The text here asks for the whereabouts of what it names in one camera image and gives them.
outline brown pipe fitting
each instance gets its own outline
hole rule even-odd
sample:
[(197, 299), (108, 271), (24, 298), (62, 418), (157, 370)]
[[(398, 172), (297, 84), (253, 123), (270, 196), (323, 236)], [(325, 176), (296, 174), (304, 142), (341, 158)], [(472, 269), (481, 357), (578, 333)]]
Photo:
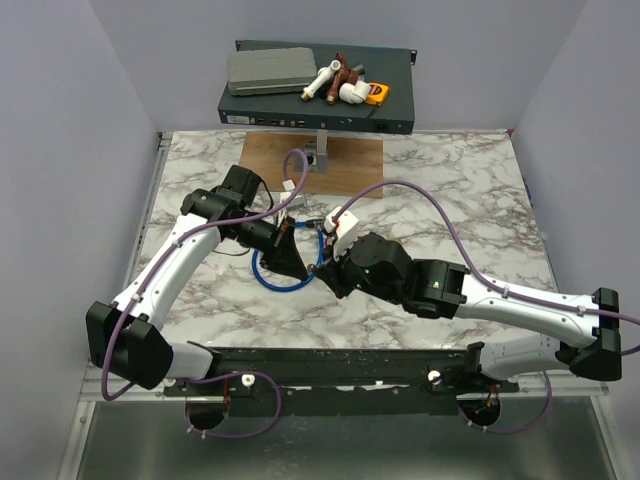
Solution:
[(351, 70), (347, 65), (347, 59), (341, 53), (336, 54), (336, 60), (340, 62), (340, 70), (333, 75), (331, 87), (327, 92), (327, 103), (334, 104), (338, 99), (340, 87), (345, 83), (355, 85), (360, 75), (358, 72)]

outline wooden panel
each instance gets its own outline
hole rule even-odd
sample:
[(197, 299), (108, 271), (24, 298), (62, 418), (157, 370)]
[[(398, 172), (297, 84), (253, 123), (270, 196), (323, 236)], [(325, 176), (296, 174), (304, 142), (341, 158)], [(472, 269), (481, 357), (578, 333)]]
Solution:
[[(284, 157), (294, 148), (304, 149), (305, 144), (310, 141), (315, 141), (315, 136), (249, 132), (244, 141), (240, 165), (260, 175), (270, 190), (282, 191)], [(310, 173), (305, 182), (305, 193), (352, 196), (369, 185), (382, 181), (382, 140), (330, 137), (327, 150), (328, 172)], [(298, 180), (300, 174), (293, 171), (293, 165), (293, 161), (290, 161), (289, 173), (293, 179)], [(367, 196), (382, 198), (382, 188)]]

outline blue ring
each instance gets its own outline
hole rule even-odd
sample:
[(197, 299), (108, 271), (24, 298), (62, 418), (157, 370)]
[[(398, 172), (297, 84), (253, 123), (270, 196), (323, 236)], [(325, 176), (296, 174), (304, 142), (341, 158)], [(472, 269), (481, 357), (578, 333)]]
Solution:
[[(306, 226), (307, 224), (305, 222), (296, 222), (296, 228), (303, 228)], [(322, 236), (322, 232), (318, 229), (318, 261), (317, 261), (318, 265), (322, 264), (323, 248), (324, 248), (324, 237)], [(309, 282), (311, 282), (311, 280), (313, 280), (314, 278), (314, 275), (312, 273), (311, 275), (309, 275), (309, 278), (307, 278), (306, 280), (303, 280), (297, 285), (291, 285), (290, 287), (278, 287), (277, 285), (272, 285), (269, 282), (267, 282), (264, 278), (262, 278), (262, 275), (260, 275), (260, 272), (258, 271), (258, 255), (259, 254), (260, 252), (258, 250), (253, 251), (253, 256), (251, 257), (251, 270), (253, 270), (253, 274), (255, 275), (258, 282), (260, 282), (260, 284), (263, 287), (268, 288), (269, 290), (273, 290), (274, 292), (282, 292), (282, 293), (295, 292), (296, 290), (300, 290), (301, 288), (306, 287), (307, 284), (309, 284)]]

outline sticker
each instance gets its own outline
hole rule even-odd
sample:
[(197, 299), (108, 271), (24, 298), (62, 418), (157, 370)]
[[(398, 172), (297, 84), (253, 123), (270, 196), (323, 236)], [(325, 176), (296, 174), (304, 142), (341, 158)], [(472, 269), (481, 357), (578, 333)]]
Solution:
[(227, 121), (229, 123), (239, 123), (241, 125), (249, 125), (249, 117), (243, 117), (241, 115), (227, 115)]

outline marble table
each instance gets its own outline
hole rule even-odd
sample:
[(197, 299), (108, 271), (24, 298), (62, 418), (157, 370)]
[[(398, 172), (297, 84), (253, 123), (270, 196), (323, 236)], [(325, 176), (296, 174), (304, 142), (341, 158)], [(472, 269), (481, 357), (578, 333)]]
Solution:
[[(218, 185), (237, 163), (245, 132), (174, 134), (150, 222), (140, 270), (179, 214), (182, 199), (196, 188)], [(553, 289), (553, 279), (526, 190), (506, 133), (375, 136), (384, 140), (385, 178), (407, 179), (432, 192), (456, 225), (479, 269), (509, 282)], [(312, 195), (298, 219), (324, 216), (344, 197)], [(254, 204), (268, 205), (261, 194)], [(375, 231), (402, 243), (414, 258), (462, 262), (431, 204), (400, 186), (385, 187), (381, 200), (363, 199), (352, 211), (361, 232)], [(297, 233), (305, 263), (317, 257), (315, 233)], [(243, 249), (223, 242), (218, 250)], [(400, 307), (361, 292), (337, 300), (320, 281), (293, 293), (266, 290), (254, 278), (250, 255), (212, 253), (176, 300), (164, 328), (171, 341), (208, 346), (323, 348), (463, 348), (478, 340), (502, 341), (527, 332), (480, 320), (416, 318)], [(265, 274), (273, 283), (296, 280)]]

